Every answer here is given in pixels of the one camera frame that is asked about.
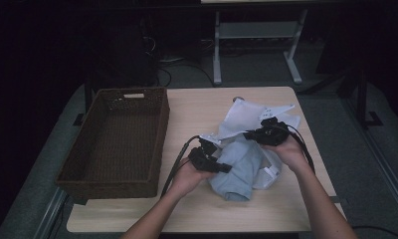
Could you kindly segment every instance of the dark background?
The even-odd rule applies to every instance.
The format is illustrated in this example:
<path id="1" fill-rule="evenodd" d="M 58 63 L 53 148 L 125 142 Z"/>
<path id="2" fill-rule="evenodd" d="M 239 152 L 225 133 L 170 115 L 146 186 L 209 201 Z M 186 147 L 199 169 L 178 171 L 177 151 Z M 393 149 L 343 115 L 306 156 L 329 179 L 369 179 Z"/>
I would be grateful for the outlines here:
<path id="1" fill-rule="evenodd" d="M 357 3 L 335 15 L 309 12 L 302 37 L 326 41 L 321 72 L 349 66 L 365 71 L 398 116 L 398 1 Z M 75 7 L 0 1 L 0 225 L 66 102 L 87 77 L 98 88 L 152 86 L 160 54 L 144 57 L 142 35 L 156 37 L 163 52 L 200 61 L 196 44 L 213 31 L 209 13 L 185 14 L 185 21 L 175 20 L 183 14 L 155 14 L 142 22 L 140 15 L 69 13 Z M 178 37 L 183 32 L 189 37 Z M 131 44 L 122 44 L 127 39 Z M 131 67 L 121 68 L 121 62 Z"/>

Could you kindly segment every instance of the person's right hand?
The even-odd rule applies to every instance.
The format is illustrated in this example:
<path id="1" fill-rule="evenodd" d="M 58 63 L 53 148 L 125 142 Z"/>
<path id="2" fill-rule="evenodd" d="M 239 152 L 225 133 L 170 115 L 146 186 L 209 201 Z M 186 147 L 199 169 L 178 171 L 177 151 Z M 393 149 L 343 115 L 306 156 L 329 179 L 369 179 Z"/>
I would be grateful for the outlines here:
<path id="1" fill-rule="evenodd" d="M 186 157 L 181 159 L 179 168 L 175 174 L 167 194 L 173 194 L 177 198 L 184 197 L 191 192 L 202 180 L 214 176 L 215 173 L 199 171 Z"/>
<path id="2" fill-rule="evenodd" d="M 274 151 L 280 160 L 292 171 L 309 167 L 299 143 L 291 136 L 278 146 L 262 145 L 262 148 Z"/>

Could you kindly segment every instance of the black wire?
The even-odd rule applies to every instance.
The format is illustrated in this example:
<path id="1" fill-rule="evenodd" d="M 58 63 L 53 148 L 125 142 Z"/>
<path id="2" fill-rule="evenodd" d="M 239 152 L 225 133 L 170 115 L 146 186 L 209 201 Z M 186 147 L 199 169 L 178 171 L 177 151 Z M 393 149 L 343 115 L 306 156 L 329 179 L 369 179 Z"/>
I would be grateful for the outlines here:
<path id="1" fill-rule="evenodd" d="M 183 167 L 186 163 L 188 163 L 190 161 L 190 158 L 187 159 L 185 162 L 183 162 L 183 164 L 181 164 L 179 167 L 177 167 L 177 170 L 175 171 L 176 173 L 178 172 L 178 170 L 180 170 L 181 167 Z"/>
<path id="2" fill-rule="evenodd" d="M 387 232 L 387 233 L 389 233 L 389 234 L 391 234 L 391 235 L 393 235 L 395 237 L 398 237 L 397 233 L 395 233 L 393 231 L 390 231 L 388 229 L 382 228 L 382 227 L 377 227 L 377 226 L 353 226 L 351 228 L 353 228 L 354 230 L 357 230 L 357 229 L 375 229 L 375 230 Z"/>
<path id="3" fill-rule="evenodd" d="M 168 75 L 168 77 L 169 77 L 168 83 L 163 86 L 163 87 L 168 87 L 172 80 L 171 73 L 169 73 L 168 71 L 166 71 L 162 68 L 158 68 L 158 70 L 160 70 Z M 159 77 L 158 77 L 158 87 L 160 87 L 160 86 L 161 86 L 161 82 L 159 81 Z"/>
<path id="4" fill-rule="evenodd" d="M 212 87 L 215 87 L 214 85 L 214 81 L 212 80 L 212 78 L 208 75 L 207 72 L 205 72 L 205 70 L 203 70 L 202 68 L 195 66 L 195 65 L 191 65 L 191 64 L 177 64 L 177 65 L 164 65 L 162 67 L 191 67 L 191 68 L 196 68 L 198 70 L 200 70 L 203 74 L 205 74 L 206 78 L 209 80 L 209 82 L 211 83 Z"/>
<path id="5" fill-rule="evenodd" d="M 304 139 L 303 139 L 303 137 L 301 136 L 301 134 L 299 133 L 299 131 L 298 131 L 297 129 L 295 129 L 293 126 L 291 126 L 291 125 L 287 125 L 287 126 L 288 126 L 288 127 L 291 127 L 292 129 L 294 129 L 295 132 L 297 132 L 298 134 L 295 134 L 295 133 L 289 131 L 288 129 L 285 129 L 285 128 L 280 127 L 280 126 L 276 126 L 276 125 L 270 125 L 270 126 L 271 126 L 271 127 L 274 127 L 274 128 L 277 128 L 277 129 L 280 129 L 280 130 L 282 130 L 282 131 L 287 132 L 289 135 L 291 135 L 291 136 L 298 142 L 298 144 L 299 144 L 300 147 L 301 147 L 301 150 L 302 150 L 303 153 L 304 153 L 305 158 L 307 159 L 308 165 L 310 166 L 310 168 L 311 168 L 311 170 L 313 171 L 313 173 L 316 174 L 316 171 L 314 170 L 313 159 L 311 158 L 310 153 L 309 153 L 308 150 L 307 150 L 307 146 L 306 146 L 305 143 L 304 143 Z"/>
<path id="6" fill-rule="evenodd" d="M 246 55 L 246 49 L 243 47 L 238 47 L 236 43 L 233 43 L 233 41 L 227 43 L 222 41 L 220 44 L 220 56 L 222 58 L 238 58 Z"/>
<path id="7" fill-rule="evenodd" d="M 199 138 L 199 135 L 192 136 L 189 140 L 187 140 L 187 142 L 184 143 L 183 147 L 181 148 L 180 152 L 178 153 L 178 156 L 177 156 L 177 158 L 176 158 L 175 161 L 174 161 L 174 164 L 173 164 L 173 166 L 172 166 L 172 168 L 171 168 L 171 171 L 170 171 L 170 173 L 168 174 L 167 180 L 165 181 L 164 187 L 162 188 L 161 198 L 162 198 L 162 196 L 164 196 L 164 194 L 167 192 L 168 186 L 170 185 L 170 183 L 171 183 L 171 181 L 172 181 L 172 179 L 173 179 L 175 173 L 176 173 L 176 172 L 178 171 L 178 169 L 180 168 L 180 167 L 178 166 L 178 164 L 180 163 L 181 158 L 182 158 L 183 155 L 184 155 L 184 152 L 186 151 L 186 149 L 187 149 L 187 147 L 189 146 L 190 142 L 191 142 L 193 139 L 195 139 L 195 138 Z"/>
<path id="8" fill-rule="evenodd" d="M 324 87 L 328 86 L 329 84 L 342 79 L 344 76 L 346 76 L 353 70 L 354 70 L 354 67 L 344 69 L 332 76 L 327 77 L 326 79 L 320 81 L 319 83 L 315 84 L 314 86 L 312 86 L 306 90 L 296 92 L 296 94 L 297 95 L 311 95 L 313 93 L 316 93 L 317 91 L 319 91 L 320 89 L 323 89 Z"/>
<path id="9" fill-rule="evenodd" d="M 66 195 L 63 204 L 60 206 L 60 209 L 59 209 L 59 211 L 60 211 L 60 222 L 59 222 L 59 225 L 57 226 L 56 232 L 54 233 L 53 239 L 57 237 L 57 233 L 59 232 L 60 227 L 62 226 L 62 223 L 64 221 L 64 210 L 65 210 L 65 206 L 66 206 L 67 202 L 69 201 L 69 198 L 70 198 L 69 195 Z M 53 230 L 50 231 L 50 235 L 48 236 L 48 238 L 51 237 L 52 233 L 53 233 Z"/>
<path id="10" fill-rule="evenodd" d="M 161 67 L 170 67 L 170 66 L 175 65 L 177 63 L 184 62 L 185 60 L 186 59 L 184 59 L 184 58 L 178 58 L 178 59 L 175 59 L 175 60 L 168 60 L 168 61 L 162 61 L 161 60 L 159 63 L 161 65 Z"/>
<path id="11" fill-rule="evenodd" d="M 213 46 L 215 46 L 214 40 L 208 40 L 207 42 L 210 42 L 210 44 L 208 44 L 208 46 L 206 47 L 202 47 L 202 45 L 204 45 L 204 41 L 201 42 L 202 56 L 206 56 L 206 54 L 209 52 L 214 52 L 213 48 Z"/>

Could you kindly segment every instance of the light wood tabletop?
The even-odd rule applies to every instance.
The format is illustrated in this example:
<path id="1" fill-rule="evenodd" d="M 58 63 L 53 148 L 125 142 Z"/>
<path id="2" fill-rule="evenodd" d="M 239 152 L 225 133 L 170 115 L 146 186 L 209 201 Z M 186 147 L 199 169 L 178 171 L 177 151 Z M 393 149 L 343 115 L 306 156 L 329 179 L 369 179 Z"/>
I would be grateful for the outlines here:
<path id="1" fill-rule="evenodd" d="M 214 88 L 168 90 L 170 117 L 162 153 L 158 196 L 154 198 L 95 199 L 75 204 L 67 228 L 71 232 L 123 232 L 158 200 L 164 182 L 183 144 L 193 135 L 218 133 L 234 97 L 276 107 L 294 104 L 288 114 L 300 116 L 298 131 L 313 158 L 316 176 L 329 196 L 334 188 L 304 118 L 295 92 L 288 87 Z M 192 141 L 186 150 L 198 146 Z M 283 167 L 278 180 L 267 190 L 254 190 L 247 202 L 225 201 L 207 181 L 184 197 L 163 232 L 300 232 L 309 231 L 306 209 L 295 175 Z"/>

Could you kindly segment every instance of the brown wicker basket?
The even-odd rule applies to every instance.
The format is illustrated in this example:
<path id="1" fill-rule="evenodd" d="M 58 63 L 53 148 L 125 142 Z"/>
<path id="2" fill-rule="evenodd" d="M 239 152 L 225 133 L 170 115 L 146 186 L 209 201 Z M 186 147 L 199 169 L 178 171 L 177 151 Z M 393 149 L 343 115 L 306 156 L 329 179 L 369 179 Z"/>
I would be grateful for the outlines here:
<path id="1" fill-rule="evenodd" d="M 165 88 L 98 91 L 57 185 L 77 199 L 156 196 L 169 111 Z"/>

